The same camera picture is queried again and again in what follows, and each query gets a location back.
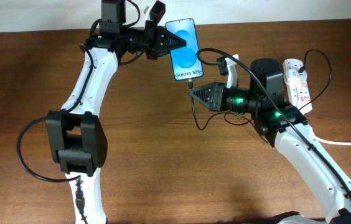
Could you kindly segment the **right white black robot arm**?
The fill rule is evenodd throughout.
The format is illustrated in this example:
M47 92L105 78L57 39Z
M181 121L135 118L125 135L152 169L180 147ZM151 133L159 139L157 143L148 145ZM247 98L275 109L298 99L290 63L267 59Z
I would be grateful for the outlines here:
M351 178L322 147L307 118L311 103L304 63L255 60L248 89L237 86L236 63L217 60L226 83L191 86L189 95L211 111L249 113L261 137L297 170L324 212L324 223L351 223Z

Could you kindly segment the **white power strip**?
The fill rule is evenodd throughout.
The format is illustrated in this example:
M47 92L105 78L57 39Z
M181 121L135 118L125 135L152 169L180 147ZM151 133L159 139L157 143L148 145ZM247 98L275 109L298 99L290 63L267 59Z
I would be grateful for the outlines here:
M298 59L289 58L283 62L284 72L289 69L298 70L302 67L302 62ZM289 102L300 110L302 114L306 114L312 110L311 97L309 94L309 89L306 82L295 82L289 85L286 85L288 92Z

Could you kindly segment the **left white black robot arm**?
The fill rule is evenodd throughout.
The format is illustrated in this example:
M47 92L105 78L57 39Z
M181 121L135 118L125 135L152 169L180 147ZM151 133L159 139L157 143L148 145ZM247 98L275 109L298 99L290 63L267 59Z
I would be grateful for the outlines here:
M140 52L156 60L186 45L159 25L165 11L163 2L154 2L146 9L144 27L135 28L126 23L124 1L102 1L101 17L80 47L85 61L75 88L60 110L47 114L52 158L70 184L77 223L108 223L100 187L108 142L99 115L122 56Z

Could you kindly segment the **blue screen Galaxy smartphone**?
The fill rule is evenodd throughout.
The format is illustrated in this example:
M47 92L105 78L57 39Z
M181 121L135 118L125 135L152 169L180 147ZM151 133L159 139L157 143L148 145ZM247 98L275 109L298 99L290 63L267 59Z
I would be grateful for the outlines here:
M186 41L186 46L171 51L174 79L177 81L200 78L204 75L202 62L197 59L199 43L192 18L169 21L166 29Z

